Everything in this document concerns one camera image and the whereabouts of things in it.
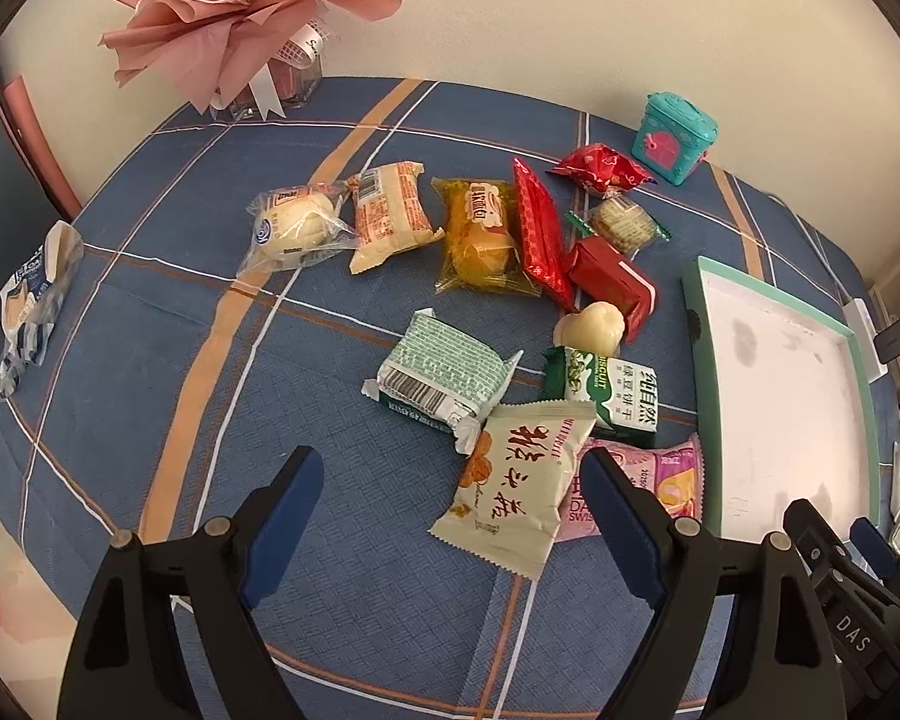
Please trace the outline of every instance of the pink snack package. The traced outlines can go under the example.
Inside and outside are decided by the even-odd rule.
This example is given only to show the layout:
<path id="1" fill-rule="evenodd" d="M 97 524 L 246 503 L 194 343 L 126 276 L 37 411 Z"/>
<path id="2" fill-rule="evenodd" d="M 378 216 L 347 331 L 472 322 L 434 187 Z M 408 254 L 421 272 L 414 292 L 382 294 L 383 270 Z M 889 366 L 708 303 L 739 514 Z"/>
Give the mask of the pink snack package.
<path id="1" fill-rule="evenodd" d="M 596 447 L 610 452 L 618 466 L 635 487 L 651 490 L 671 517 L 703 516 L 703 454 L 700 439 L 693 433 L 684 443 L 672 449 L 638 449 L 625 443 L 603 439 L 587 439 L 577 456 Z M 584 536 L 600 536 L 593 514 L 580 492 L 580 473 L 574 474 L 570 490 L 559 507 L 560 529 L 557 541 L 571 541 Z"/>

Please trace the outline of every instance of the orange and white snack package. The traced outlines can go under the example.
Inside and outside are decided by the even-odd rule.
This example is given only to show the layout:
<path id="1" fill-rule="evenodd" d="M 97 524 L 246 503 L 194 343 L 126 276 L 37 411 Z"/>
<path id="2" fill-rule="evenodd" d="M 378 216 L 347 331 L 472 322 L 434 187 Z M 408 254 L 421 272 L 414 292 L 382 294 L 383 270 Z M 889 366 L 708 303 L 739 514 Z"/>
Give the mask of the orange and white snack package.
<path id="1" fill-rule="evenodd" d="M 430 533 L 538 580 L 560 527 L 559 505 L 597 413 L 592 403 L 497 406 Z"/>
<path id="2" fill-rule="evenodd" d="M 416 180 L 419 162 L 397 162 L 364 170 L 347 180 L 353 193 L 357 234 L 361 244 L 350 260 L 351 274 L 376 268 L 392 254 L 439 241 L 443 230 L 430 226 L 420 205 Z"/>

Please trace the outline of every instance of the flower bouquet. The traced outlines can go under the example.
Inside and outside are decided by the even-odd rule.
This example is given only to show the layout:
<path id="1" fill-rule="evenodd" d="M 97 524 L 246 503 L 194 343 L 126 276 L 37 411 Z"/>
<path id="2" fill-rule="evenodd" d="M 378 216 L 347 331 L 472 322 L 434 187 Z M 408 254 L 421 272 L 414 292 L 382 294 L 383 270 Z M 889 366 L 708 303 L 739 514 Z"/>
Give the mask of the flower bouquet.
<path id="1" fill-rule="evenodd" d="M 284 115 L 319 80 L 333 4 L 367 20 L 394 15 L 400 0 L 116 0 L 134 9 L 101 45 L 117 52 L 121 86 L 154 68 L 201 113 Z"/>

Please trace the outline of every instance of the floor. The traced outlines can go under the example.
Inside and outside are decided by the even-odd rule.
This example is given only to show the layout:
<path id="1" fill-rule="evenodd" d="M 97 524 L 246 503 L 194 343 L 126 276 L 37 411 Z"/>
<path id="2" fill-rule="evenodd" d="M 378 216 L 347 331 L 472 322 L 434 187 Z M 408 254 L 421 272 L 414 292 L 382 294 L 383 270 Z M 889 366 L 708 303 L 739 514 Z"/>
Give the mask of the floor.
<path id="1" fill-rule="evenodd" d="M 76 620 L 0 523 L 0 676 L 34 720 L 53 720 Z"/>

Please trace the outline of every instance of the white tray with green edge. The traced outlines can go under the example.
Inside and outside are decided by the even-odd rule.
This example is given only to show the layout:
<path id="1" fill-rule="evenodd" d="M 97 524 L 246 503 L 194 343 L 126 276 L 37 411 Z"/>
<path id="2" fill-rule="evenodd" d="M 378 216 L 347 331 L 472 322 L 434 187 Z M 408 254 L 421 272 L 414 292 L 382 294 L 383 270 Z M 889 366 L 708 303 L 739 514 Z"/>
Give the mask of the white tray with green edge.
<path id="1" fill-rule="evenodd" d="M 846 540 L 877 522 L 874 402 L 850 328 L 700 257 L 683 276 L 706 489 L 703 524 L 737 541 L 782 530 L 807 498 Z"/>

